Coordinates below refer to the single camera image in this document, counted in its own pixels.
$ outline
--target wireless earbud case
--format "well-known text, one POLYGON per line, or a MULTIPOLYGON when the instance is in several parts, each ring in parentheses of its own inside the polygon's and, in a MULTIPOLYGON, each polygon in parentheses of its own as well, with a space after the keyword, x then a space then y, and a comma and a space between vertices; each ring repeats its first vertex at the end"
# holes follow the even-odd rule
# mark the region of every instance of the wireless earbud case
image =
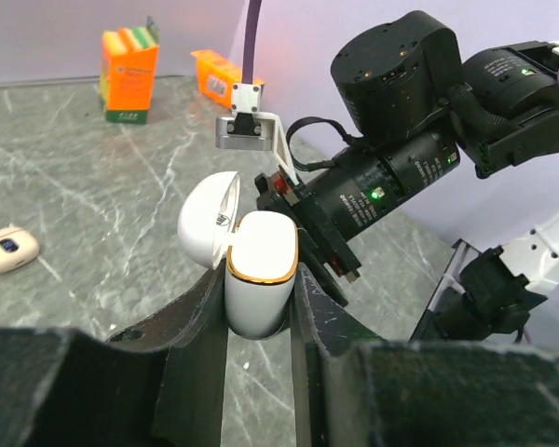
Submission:
POLYGON ((225 312, 230 328, 248 339, 281 329, 298 265, 298 230, 287 216, 252 211, 236 222, 240 178, 218 172, 186 198, 178 236, 186 254, 206 268, 225 263, 225 312))

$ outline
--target gray marble surface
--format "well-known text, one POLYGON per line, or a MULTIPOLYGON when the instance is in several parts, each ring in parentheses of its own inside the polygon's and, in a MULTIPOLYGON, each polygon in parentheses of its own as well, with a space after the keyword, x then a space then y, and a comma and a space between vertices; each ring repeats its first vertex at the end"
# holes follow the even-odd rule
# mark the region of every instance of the gray marble surface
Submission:
MULTIPOLYGON (((223 110, 192 78, 157 81, 144 127, 106 123, 92 84, 0 89, 0 228, 30 230, 40 257, 0 276, 0 326, 76 326, 105 338, 158 310, 201 275, 176 237, 183 200, 205 176, 238 170, 240 213, 270 154, 213 142, 223 110)), ((303 159, 320 155, 301 142, 303 159)), ((352 246, 364 265, 344 284, 349 311, 389 339, 407 337, 451 249, 396 211, 352 246)), ((295 445, 289 333, 231 335, 224 446, 295 445)))

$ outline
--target sponge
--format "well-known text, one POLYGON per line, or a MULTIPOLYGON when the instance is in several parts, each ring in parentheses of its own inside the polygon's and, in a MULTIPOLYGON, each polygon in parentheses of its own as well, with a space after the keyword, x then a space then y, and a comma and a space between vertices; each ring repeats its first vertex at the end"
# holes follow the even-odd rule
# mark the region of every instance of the sponge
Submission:
POLYGON ((143 46, 139 42, 139 40, 134 36, 134 33, 129 28, 122 28, 120 33, 124 35, 124 41, 129 43, 132 46, 133 51, 139 51, 143 49, 143 46))
POLYGON ((103 33, 103 45, 108 49, 111 56, 118 56, 127 52, 127 48, 122 42, 118 33, 106 31, 103 33))
POLYGON ((137 40, 141 43, 143 49, 154 47, 156 45, 156 42, 153 40, 153 37, 144 26, 138 26, 136 28, 133 28, 132 33, 137 38, 137 40))

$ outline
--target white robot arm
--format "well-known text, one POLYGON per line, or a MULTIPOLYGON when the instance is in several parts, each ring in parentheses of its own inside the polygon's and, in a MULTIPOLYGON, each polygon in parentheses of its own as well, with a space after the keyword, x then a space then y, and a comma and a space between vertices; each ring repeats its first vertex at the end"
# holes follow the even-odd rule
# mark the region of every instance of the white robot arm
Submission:
POLYGON ((502 249, 499 258, 510 272, 529 281, 525 289, 548 296, 559 285, 559 212, 502 249))
POLYGON ((261 112, 263 89, 253 84, 235 84, 232 89, 232 115, 215 122, 215 144, 220 149, 271 151, 294 184, 300 180, 280 117, 261 112))

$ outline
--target orange box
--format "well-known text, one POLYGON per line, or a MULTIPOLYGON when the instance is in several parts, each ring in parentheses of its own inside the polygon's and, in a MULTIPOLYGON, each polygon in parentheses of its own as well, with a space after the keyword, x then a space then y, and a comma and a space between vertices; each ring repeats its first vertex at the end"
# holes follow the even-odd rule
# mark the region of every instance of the orange box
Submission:
MULTIPOLYGON (((242 70, 212 49, 190 53, 197 60, 198 91, 226 109, 232 109, 232 87, 242 79, 242 70)), ((263 90, 264 82, 255 77, 256 86, 263 90)))
POLYGON ((151 18, 145 27, 103 33, 100 98, 107 121, 147 122, 158 53, 159 33, 151 18))

